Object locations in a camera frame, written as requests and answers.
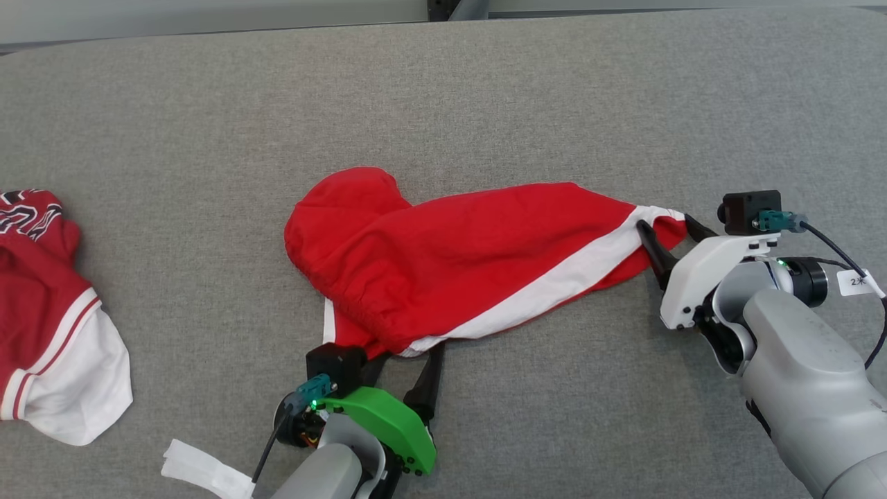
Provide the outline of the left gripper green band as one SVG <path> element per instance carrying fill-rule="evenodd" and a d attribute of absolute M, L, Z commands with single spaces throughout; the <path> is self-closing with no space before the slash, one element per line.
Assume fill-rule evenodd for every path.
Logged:
<path fill-rule="evenodd" d="M 347 416 L 393 452 L 395 462 L 406 473 L 430 475 L 437 461 L 437 447 L 425 426 L 434 418 L 446 343 L 428 351 L 428 359 L 403 402 L 389 392 L 374 388 L 390 358 L 381 353 L 365 363 L 360 372 L 361 386 L 340 398 L 335 395 L 307 402 L 294 416 L 281 402 L 275 413 L 278 442 L 298 448 L 319 448 L 324 430 L 333 416 Z"/>

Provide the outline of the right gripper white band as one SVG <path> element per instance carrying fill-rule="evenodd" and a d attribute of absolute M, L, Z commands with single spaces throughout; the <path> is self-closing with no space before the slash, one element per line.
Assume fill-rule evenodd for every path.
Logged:
<path fill-rule="evenodd" d="M 670 331 L 690 328 L 692 313 L 712 292 L 713 308 L 733 309 L 758 290 L 777 288 L 766 262 L 744 259 L 766 256 L 778 243 L 779 234 L 719 236 L 688 213 L 684 221 L 687 235 L 698 244 L 683 259 L 675 258 L 660 243 L 647 221 L 636 224 L 659 288 L 665 288 L 660 318 Z"/>

